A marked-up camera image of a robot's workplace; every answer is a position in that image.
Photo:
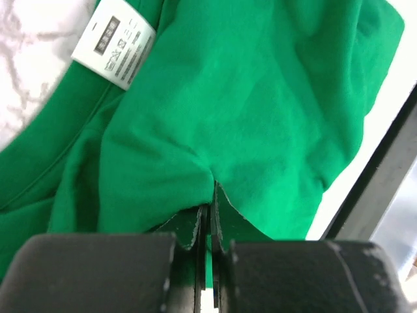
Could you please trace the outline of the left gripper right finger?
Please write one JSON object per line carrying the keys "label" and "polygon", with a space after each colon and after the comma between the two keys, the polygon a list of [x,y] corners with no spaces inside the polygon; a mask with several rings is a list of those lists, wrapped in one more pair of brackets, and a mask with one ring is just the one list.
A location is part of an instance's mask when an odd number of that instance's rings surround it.
{"label": "left gripper right finger", "polygon": [[214,306],[220,312],[410,312],[395,269],[370,242],[275,241],[220,184],[210,206]]}

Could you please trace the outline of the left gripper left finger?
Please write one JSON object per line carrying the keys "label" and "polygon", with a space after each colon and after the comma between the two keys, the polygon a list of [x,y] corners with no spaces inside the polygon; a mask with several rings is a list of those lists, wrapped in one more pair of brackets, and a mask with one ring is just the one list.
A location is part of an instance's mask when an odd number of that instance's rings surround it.
{"label": "left gripper left finger", "polygon": [[2,312],[199,312],[207,207],[143,234],[45,234],[17,252]]}

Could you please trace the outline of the green t shirt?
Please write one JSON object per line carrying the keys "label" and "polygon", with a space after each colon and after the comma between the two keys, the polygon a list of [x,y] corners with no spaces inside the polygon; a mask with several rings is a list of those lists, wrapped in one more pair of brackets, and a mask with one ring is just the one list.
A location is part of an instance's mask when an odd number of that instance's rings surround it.
{"label": "green t shirt", "polygon": [[214,185],[304,239],[356,156],[405,23],[387,1],[133,1],[156,30],[123,91],[73,63],[1,153],[1,272],[41,233],[142,233]]}

